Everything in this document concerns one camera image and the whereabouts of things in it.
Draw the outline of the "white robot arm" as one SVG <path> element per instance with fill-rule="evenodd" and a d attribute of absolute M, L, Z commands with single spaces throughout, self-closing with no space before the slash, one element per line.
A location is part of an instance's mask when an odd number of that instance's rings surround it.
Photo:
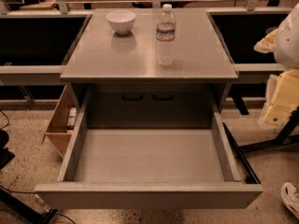
<path fill-rule="evenodd" d="M 284 67 L 280 75 L 271 75 L 267 80 L 261 114 L 261 122 L 281 125 L 299 106 L 299 4 L 278 28 L 256 43 L 254 50 L 273 53 L 276 63 Z"/>

